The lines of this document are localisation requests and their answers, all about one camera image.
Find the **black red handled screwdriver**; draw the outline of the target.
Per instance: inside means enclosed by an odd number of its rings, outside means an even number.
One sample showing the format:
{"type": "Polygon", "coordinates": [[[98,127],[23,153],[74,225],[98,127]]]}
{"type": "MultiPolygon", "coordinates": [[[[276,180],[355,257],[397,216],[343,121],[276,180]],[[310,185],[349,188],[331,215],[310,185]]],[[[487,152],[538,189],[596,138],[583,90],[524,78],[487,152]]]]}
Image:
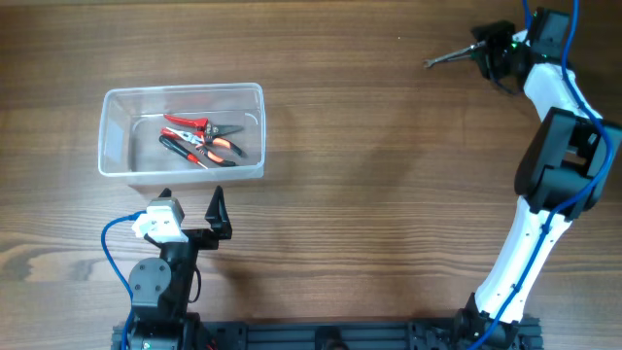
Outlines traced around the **black red handled screwdriver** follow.
{"type": "Polygon", "coordinates": [[[158,141],[169,151],[172,151],[173,153],[179,155],[180,157],[191,163],[197,164],[207,169],[207,166],[205,164],[203,164],[191,151],[182,146],[175,139],[165,135],[160,135],[158,141]]]}

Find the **orange black long-nose pliers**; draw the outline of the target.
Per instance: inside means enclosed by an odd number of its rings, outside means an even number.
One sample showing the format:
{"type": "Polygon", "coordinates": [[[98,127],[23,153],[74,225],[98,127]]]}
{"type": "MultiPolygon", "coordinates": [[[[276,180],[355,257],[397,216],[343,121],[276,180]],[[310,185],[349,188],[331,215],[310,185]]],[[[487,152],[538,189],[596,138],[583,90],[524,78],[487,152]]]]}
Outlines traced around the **orange black long-nose pliers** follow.
{"type": "Polygon", "coordinates": [[[180,129],[175,129],[171,127],[165,127],[161,131],[162,135],[171,137],[176,140],[183,140],[187,143],[193,144],[194,147],[212,162],[216,163],[219,166],[231,167],[236,166],[236,163],[232,160],[227,160],[222,157],[217,156],[214,152],[210,150],[210,147],[220,147],[224,149],[228,149],[240,157],[244,156],[244,152],[234,143],[229,140],[226,140],[220,136],[204,136],[197,135],[196,132],[192,133],[189,131],[183,131],[180,129]]]}

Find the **silver combination wrench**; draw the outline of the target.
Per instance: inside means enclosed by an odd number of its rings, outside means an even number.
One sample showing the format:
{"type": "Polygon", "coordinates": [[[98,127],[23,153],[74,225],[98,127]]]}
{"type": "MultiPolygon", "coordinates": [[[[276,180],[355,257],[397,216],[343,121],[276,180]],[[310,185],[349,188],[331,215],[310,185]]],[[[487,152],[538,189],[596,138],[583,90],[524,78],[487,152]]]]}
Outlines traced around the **silver combination wrench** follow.
{"type": "Polygon", "coordinates": [[[455,52],[450,52],[448,54],[445,54],[443,56],[440,57],[436,57],[436,58],[431,58],[431,59],[426,59],[424,61],[424,67],[427,69],[432,68],[433,66],[435,66],[438,63],[446,63],[446,62],[451,62],[451,61],[456,61],[456,60],[463,60],[463,59],[470,59],[473,60],[475,54],[482,48],[484,48],[486,46],[486,43],[484,41],[481,42],[476,42],[464,49],[460,49],[458,51],[455,52]]]}

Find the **clear plastic container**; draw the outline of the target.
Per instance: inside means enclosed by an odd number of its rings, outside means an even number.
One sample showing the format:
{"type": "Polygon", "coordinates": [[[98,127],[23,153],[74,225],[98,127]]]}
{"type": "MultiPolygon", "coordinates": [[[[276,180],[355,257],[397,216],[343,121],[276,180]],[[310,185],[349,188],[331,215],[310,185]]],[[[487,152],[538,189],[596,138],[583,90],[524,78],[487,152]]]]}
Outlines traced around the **clear plastic container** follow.
{"type": "Polygon", "coordinates": [[[98,170],[134,186],[258,179],[266,114],[257,83],[131,87],[107,92],[98,170]]]}

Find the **red handled snips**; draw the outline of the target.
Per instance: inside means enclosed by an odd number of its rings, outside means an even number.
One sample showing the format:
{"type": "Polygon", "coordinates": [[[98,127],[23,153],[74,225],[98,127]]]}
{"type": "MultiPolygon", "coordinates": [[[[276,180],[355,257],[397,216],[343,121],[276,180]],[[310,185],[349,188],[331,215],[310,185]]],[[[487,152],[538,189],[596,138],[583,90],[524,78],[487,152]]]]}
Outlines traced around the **red handled snips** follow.
{"type": "Polygon", "coordinates": [[[170,114],[163,115],[166,120],[176,125],[193,128],[197,135],[205,136],[223,136],[230,133],[238,132],[243,129],[242,125],[216,124],[207,118],[203,119],[186,119],[176,117],[170,114]]]}

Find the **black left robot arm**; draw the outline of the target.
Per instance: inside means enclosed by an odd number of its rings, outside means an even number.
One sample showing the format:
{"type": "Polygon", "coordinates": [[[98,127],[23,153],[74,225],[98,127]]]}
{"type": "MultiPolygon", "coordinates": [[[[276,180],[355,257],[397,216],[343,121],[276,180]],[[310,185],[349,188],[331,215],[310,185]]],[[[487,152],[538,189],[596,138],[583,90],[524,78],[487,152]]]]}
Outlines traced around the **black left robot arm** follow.
{"type": "Polygon", "coordinates": [[[138,262],[124,285],[130,291],[126,321],[113,328],[113,349],[216,349],[217,339],[189,312],[198,300],[201,276],[198,253],[216,250],[232,235],[223,188],[217,186],[204,219],[207,228],[183,228],[185,213],[168,189],[145,211],[130,216],[138,238],[159,249],[138,262]]]}

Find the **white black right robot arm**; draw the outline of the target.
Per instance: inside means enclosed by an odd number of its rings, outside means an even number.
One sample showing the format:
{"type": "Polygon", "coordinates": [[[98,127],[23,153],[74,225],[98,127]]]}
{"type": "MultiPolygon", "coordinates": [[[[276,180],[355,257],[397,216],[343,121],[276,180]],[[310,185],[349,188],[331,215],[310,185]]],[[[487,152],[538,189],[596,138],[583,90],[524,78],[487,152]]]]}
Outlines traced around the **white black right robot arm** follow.
{"type": "Polygon", "coordinates": [[[569,53],[579,7],[563,13],[526,12],[527,27],[499,21],[472,30],[469,47],[485,78],[512,75],[532,101],[540,127],[514,179],[514,220],[484,282],[459,310],[451,346],[465,349],[530,348],[525,303],[548,255],[572,222],[601,198],[621,145],[621,128],[585,100],[569,53]]]}

